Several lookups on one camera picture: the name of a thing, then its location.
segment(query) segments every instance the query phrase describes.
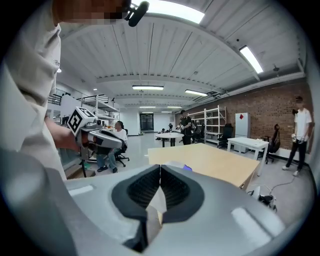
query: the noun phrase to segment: black hair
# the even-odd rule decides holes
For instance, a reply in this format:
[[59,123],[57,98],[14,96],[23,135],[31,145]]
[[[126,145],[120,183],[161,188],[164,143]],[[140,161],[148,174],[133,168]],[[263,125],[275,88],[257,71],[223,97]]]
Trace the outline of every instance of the black hair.
[[117,123],[119,123],[120,124],[120,126],[121,126],[121,129],[124,129],[125,127],[124,127],[124,123],[123,122],[121,122],[121,121],[118,121]]
[[301,96],[295,97],[295,102],[296,103],[302,103],[303,101],[304,101],[304,99]]

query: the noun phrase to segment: purple object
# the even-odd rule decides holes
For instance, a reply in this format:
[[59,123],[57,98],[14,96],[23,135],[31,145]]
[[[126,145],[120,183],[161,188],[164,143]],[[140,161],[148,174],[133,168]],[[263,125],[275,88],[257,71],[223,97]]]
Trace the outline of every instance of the purple object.
[[182,169],[192,172],[192,169],[187,165],[184,165],[184,167]]

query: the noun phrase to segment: ceiling beam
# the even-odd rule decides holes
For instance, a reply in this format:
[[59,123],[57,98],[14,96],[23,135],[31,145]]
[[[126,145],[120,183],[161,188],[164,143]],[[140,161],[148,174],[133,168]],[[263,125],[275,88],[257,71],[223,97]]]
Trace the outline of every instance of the ceiling beam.
[[[237,59],[242,65],[246,67],[246,69],[251,73],[253,77],[257,81],[260,81],[258,74],[252,68],[252,66],[247,62],[247,60],[241,55],[239,50],[235,50],[231,45],[229,45],[226,41],[208,31],[207,29],[195,24],[194,22],[173,17],[169,15],[161,15],[161,14],[154,14],[154,13],[147,13],[139,22],[141,24],[149,24],[149,23],[156,23],[160,25],[167,25],[167,26],[176,26],[178,28],[185,29],[187,31],[194,32],[197,35],[200,35],[207,40],[213,42],[214,44],[218,45],[220,48],[225,50],[226,52],[230,53],[235,59]],[[70,33],[66,34],[61,38],[61,44],[66,44],[75,40],[77,37],[86,34],[88,32],[92,32],[97,30],[98,28],[103,28],[102,26],[105,25],[83,25],[76,30],[71,31]]]
[[183,97],[177,95],[141,95],[141,94],[131,94],[131,95],[116,95],[117,100],[128,100],[128,99],[161,99],[161,100],[177,100],[191,102],[195,97]]
[[117,76],[110,76],[110,77],[103,77],[98,78],[96,80],[97,84],[101,83],[112,83],[112,82],[130,82],[130,81],[152,81],[152,82],[169,82],[169,83],[177,83],[177,84],[184,84],[184,85],[190,85],[190,86],[196,86],[201,87],[205,89],[209,89],[211,91],[217,92],[217,93],[224,93],[223,90],[217,89],[214,86],[202,82],[187,80],[183,78],[177,78],[177,77],[168,77],[168,76],[159,76],[159,75],[117,75]]

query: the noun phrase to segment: seated woman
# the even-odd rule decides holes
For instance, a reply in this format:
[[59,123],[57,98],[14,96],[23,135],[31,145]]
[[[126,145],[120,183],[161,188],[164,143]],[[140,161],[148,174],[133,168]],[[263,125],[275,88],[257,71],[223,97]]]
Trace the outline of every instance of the seated woman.
[[[124,141],[125,145],[128,145],[127,132],[124,129],[123,122],[121,122],[121,121],[116,122],[114,127],[115,127],[114,133]],[[121,150],[121,148],[114,148],[113,150],[110,151],[110,153],[108,154],[108,156],[106,158],[109,161],[109,166],[112,169],[112,173],[114,173],[114,174],[118,172],[118,169],[116,166],[115,153],[120,150]],[[98,173],[108,169],[106,162],[105,162],[105,157],[106,157],[106,155],[103,155],[103,154],[96,155],[96,163],[99,166],[99,169],[96,170]]]

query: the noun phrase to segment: white table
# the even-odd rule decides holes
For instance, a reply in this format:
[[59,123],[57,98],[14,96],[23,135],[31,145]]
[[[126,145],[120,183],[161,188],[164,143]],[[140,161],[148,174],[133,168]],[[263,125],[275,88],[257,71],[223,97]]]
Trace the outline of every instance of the white table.
[[269,142],[259,140],[259,139],[253,139],[253,138],[245,138],[245,137],[228,138],[228,152],[230,152],[231,150],[231,144],[255,149],[255,153],[253,157],[254,160],[258,160],[259,151],[264,149],[263,158],[257,173],[257,175],[260,176],[262,173],[262,168],[264,167],[264,164],[266,161]]
[[170,146],[174,147],[176,145],[176,139],[182,138],[185,135],[179,132],[166,132],[166,133],[156,134],[155,136],[162,139],[162,147],[164,148],[165,139],[170,139]]

